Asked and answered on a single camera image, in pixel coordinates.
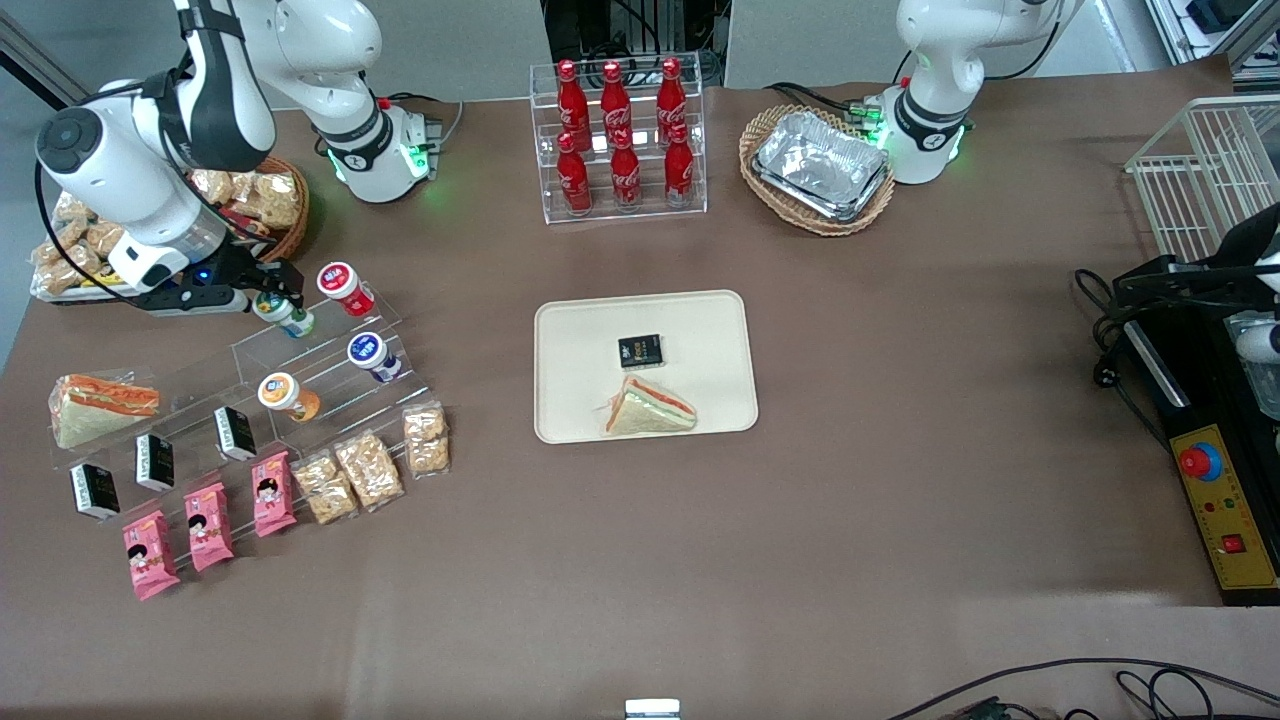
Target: foil container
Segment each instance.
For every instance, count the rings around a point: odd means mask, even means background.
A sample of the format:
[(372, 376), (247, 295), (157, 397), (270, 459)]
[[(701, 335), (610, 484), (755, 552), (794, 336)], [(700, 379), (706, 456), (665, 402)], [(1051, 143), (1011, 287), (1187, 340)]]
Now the foil container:
[(751, 169), (820, 215), (851, 223), (888, 177), (888, 155), (801, 111), (778, 120)]

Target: control panel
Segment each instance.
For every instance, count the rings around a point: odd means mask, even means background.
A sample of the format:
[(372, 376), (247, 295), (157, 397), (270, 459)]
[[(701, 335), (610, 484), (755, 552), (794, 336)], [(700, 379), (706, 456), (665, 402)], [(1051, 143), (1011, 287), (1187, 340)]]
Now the control panel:
[(1169, 441), (1222, 589), (1280, 587), (1217, 425)]

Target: wicker basket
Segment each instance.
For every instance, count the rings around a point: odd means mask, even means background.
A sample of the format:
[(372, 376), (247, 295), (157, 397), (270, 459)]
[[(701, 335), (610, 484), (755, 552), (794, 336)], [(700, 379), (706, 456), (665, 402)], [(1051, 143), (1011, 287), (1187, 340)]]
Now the wicker basket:
[(854, 234), (855, 232), (872, 224), (872, 222), (882, 211), (884, 211), (884, 206), (888, 205), (890, 199), (893, 197), (892, 172), (890, 172), (890, 176), (884, 178), (879, 190), (876, 191), (876, 195), (872, 196), (872, 199), (867, 202), (867, 206), (863, 208), (861, 214), (859, 214), (858, 219), (852, 223), (836, 223), (824, 218), (813, 208), (809, 208), (786, 192), (782, 192), (772, 184), (762, 181), (754, 172), (751, 172), (751, 156), (760, 149), (764, 140), (769, 137), (769, 133), (772, 133), (773, 128), (777, 127), (778, 120), (788, 113), (799, 113), (801, 110), (809, 110), (810, 113), (817, 114), (837, 129), (850, 135), (858, 133), (852, 126), (826, 110), (805, 108), (803, 105), (778, 105), (777, 108), (771, 108), (748, 123), (746, 129), (742, 131), (742, 137), (737, 141), (739, 169), (742, 172), (742, 179), (746, 181), (746, 184), (755, 192), (755, 195), (758, 195), (765, 205), (777, 213), (780, 218), (792, 225), (796, 225), (797, 228), (804, 228), (814, 234), (824, 237)]
[(311, 192), (307, 190), (307, 179), (292, 164), (274, 156), (262, 160), (262, 164), (257, 167), (257, 172), (273, 174), (289, 173), (293, 176), (293, 187), (298, 191), (300, 205), (298, 222), (293, 223), (293, 227), (287, 231), (273, 232), (271, 237), (276, 238), (278, 242), (264, 252), (259, 260), (270, 263), (271, 260), (292, 258), (307, 233), (307, 214), (311, 211)]

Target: table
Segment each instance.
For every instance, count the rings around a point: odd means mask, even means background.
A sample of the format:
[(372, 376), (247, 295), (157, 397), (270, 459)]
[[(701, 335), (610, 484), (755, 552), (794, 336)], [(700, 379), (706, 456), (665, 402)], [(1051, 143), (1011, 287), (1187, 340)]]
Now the table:
[[(140, 603), (118, 530), (74, 515), (47, 470), (49, 388), (146, 356), (173, 370), (260, 325), (33, 305), (0, 380), (0, 707), (563, 719), (672, 696), (690, 719), (883, 717), (1071, 655), (1274, 688), (1280, 615), (1217, 606), (1169, 460), (1089, 379), (1093, 314), (1070, 290), (1076, 266), (1111, 277), (1151, 254), (1121, 164), (1229, 88), (1219, 61), (989, 83), (946, 174), (849, 240), (781, 223), (737, 177), (740, 129), (780, 100), (764, 91), (708, 96), (705, 217), (557, 228), (520, 102), (468, 108), (439, 182), (385, 206), (352, 199), (283, 114), (278, 151), (317, 205), (300, 265), (349, 260), (406, 315), (452, 407), (454, 470)], [(710, 288), (746, 302), (754, 429), (535, 438), (541, 304)], [(1121, 705), (1105, 669), (991, 691)]]

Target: coca-cola bottle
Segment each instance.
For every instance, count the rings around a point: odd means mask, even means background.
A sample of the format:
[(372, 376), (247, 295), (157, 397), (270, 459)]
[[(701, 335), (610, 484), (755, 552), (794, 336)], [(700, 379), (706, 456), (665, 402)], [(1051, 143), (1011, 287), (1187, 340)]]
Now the coca-cola bottle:
[(559, 76), (561, 124), (564, 132), (573, 137), (573, 149), (579, 152), (591, 150), (591, 120), (586, 114), (586, 94), (577, 85), (577, 68), (573, 60), (561, 60), (557, 68)]
[(671, 128), (685, 124), (685, 86), (680, 85), (680, 59), (662, 61), (662, 87), (658, 88), (658, 146), (671, 142)]
[(557, 140), (561, 159), (556, 163), (556, 169), (559, 170), (564, 204), (568, 205), (570, 215), (581, 218), (591, 211), (591, 187), (586, 182), (586, 163), (577, 154), (572, 133), (562, 132)]
[(630, 128), (614, 140), (617, 147), (609, 161), (613, 170), (613, 201), (618, 213), (635, 213), (640, 209), (640, 158), (631, 149)]
[(694, 152), (689, 149), (689, 126), (671, 127), (667, 147), (667, 205), (687, 208), (694, 199)]
[(604, 92), (600, 95), (600, 111), (604, 113), (604, 137), (611, 149), (620, 146), (618, 138), (626, 136), (631, 146), (631, 99), (622, 87), (622, 65), (617, 60), (604, 63)]

